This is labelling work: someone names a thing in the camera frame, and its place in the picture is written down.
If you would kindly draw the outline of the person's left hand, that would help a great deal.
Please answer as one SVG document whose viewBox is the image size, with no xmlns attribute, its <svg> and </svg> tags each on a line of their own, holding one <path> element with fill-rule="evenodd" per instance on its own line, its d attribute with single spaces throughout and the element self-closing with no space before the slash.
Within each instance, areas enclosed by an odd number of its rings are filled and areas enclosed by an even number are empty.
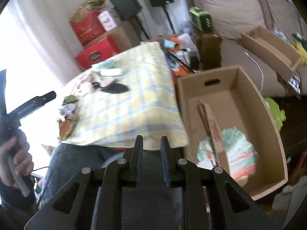
<svg viewBox="0 0 307 230">
<path fill-rule="evenodd" d="M 20 129 L 17 130 L 15 136 L 7 141 L 1 140 L 1 181 L 8 187 L 16 187 L 14 177 L 7 165 L 6 154 L 11 150 L 17 151 L 12 160 L 15 165 L 14 173 L 17 176 L 29 176 L 33 171 L 34 163 L 32 155 L 29 153 L 29 143 L 26 135 Z"/>
</svg>

